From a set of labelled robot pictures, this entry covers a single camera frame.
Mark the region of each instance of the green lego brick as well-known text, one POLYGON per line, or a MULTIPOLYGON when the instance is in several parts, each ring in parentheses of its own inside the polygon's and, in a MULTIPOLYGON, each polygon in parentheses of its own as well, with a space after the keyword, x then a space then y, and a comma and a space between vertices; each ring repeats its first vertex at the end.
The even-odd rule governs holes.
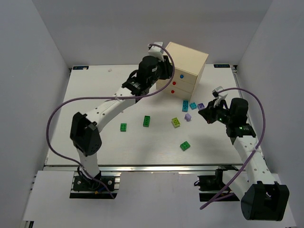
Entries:
POLYGON ((143 126, 144 127, 149 127, 149 125, 150 125, 150 116, 145 115, 144 119, 143 119, 143 126))
POLYGON ((188 149, 190 147, 190 144, 186 141, 186 142, 183 142, 181 145, 180 145, 181 149, 183 151, 185 151, 186 149, 188 149))
POLYGON ((179 120, 178 120, 176 117, 173 118, 171 122, 172 122, 172 124, 173 124, 173 126, 174 126, 175 128, 177 128, 177 127, 180 126, 180 122, 179 122, 179 120))
POLYGON ((120 131, 121 132, 126 132, 127 131, 127 124, 121 123, 120 124, 120 131))

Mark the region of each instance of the blue lego brick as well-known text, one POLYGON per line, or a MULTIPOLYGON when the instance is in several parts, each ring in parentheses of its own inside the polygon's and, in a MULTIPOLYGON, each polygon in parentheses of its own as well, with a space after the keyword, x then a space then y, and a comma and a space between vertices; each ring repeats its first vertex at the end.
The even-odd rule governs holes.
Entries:
POLYGON ((204 108, 205 108, 205 106, 204 106, 203 103, 199 103, 199 104, 198 104, 198 109, 199 109, 199 110, 202 110, 202 109, 204 109, 204 108))
POLYGON ((188 101, 183 101, 182 102, 182 111, 187 112, 188 111, 188 101))
POLYGON ((190 108, 193 110, 193 109, 196 109, 196 103, 195 102, 193 102, 193 103, 191 103, 190 104, 190 108))

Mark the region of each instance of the toy brick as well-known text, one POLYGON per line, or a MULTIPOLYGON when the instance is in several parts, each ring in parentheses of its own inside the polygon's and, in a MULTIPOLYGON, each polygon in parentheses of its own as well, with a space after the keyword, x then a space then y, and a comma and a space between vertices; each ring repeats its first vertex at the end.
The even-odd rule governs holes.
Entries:
POLYGON ((188 101, 183 101, 182 102, 182 111, 187 112, 188 111, 188 101))
POLYGON ((120 131, 121 132, 126 132, 127 131, 127 124, 121 123, 120 124, 120 131))
POLYGON ((198 104, 198 109, 199 109, 199 110, 202 110, 202 109, 204 109, 204 108, 205 108, 205 106, 204 106, 203 103, 199 103, 199 104, 198 104))
POLYGON ((188 149, 190 147, 190 144, 187 141, 185 141, 180 145, 180 147, 183 151, 185 151, 186 149, 188 149))
POLYGON ((150 116, 145 115, 144 119, 143 119, 143 126, 144 127, 149 127, 149 125, 150 125, 150 116))
POLYGON ((173 124, 173 126, 174 126, 175 128, 177 128, 177 127, 180 126, 180 122, 179 122, 179 120, 178 120, 176 117, 173 118, 171 122, 172 122, 172 124, 173 124))
POLYGON ((193 110, 193 109, 196 109, 196 103, 195 102, 193 102, 193 103, 191 103, 190 104, 190 108, 193 110))
POLYGON ((191 120, 191 115, 189 113, 185 114, 185 119, 189 122, 191 120))

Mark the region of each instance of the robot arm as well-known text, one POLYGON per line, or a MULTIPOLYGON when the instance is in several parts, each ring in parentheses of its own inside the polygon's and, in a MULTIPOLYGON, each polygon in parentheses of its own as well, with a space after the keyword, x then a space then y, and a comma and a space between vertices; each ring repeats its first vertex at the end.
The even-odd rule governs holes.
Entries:
MULTIPOLYGON (((219 121, 226 126, 227 136, 245 163, 257 144, 253 128, 246 123, 248 102, 242 98, 233 98, 228 109, 225 101, 227 94, 218 96, 217 92, 221 89, 222 87, 219 87, 212 92, 216 99, 210 101, 199 114, 209 124, 219 121)), ((237 171, 232 166, 218 169, 214 182, 225 185, 237 171)), ((286 185, 277 183, 259 151, 249 160, 246 173, 247 177, 241 174, 229 186, 241 201, 244 217, 247 220, 281 221, 287 206, 289 190, 286 185)))
POLYGON ((150 47, 148 53, 139 63, 138 69, 129 75, 114 94, 114 100, 105 101, 86 114, 78 112, 73 116, 70 138, 77 148, 81 164, 92 177, 100 175, 96 153, 102 145, 99 134, 102 129, 124 109, 137 103, 140 100, 138 96, 148 94, 157 80, 169 79, 172 75, 173 67, 168 57, 163 56, 161 48, 150 47))

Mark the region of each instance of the metal base plate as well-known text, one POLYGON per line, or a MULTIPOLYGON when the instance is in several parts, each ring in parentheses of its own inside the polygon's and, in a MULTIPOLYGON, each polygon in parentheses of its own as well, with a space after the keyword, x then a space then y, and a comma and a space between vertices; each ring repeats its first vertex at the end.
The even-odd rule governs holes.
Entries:
MULTIPOLYGON (((117 195, 117 191, 114 190, 115 178, 115 176, 102 176, 100 178, 112 192, 114 198, 117 195)), ((75 176, 73 187, 70 192, 70 199, 112 199, 105 189, 97 194, 95 192, 95 190, 89 188, 88 184, 80 176, 75 176)))
MULTIPOLYGON (((205 192, 202 193, 202 192, 200 192, 199 200, 200 200, 200 202, 208 202, 212 197, 215 196, 215 194, 216 193, 205 193, 205 192)), ((232 201, 239 201, 239 199, 237 198, 236 195, 234 195, 234 196, 230 196, 228 198, 219 200, 219 202, 225 202, 225 201, 232 202, 232 201)))

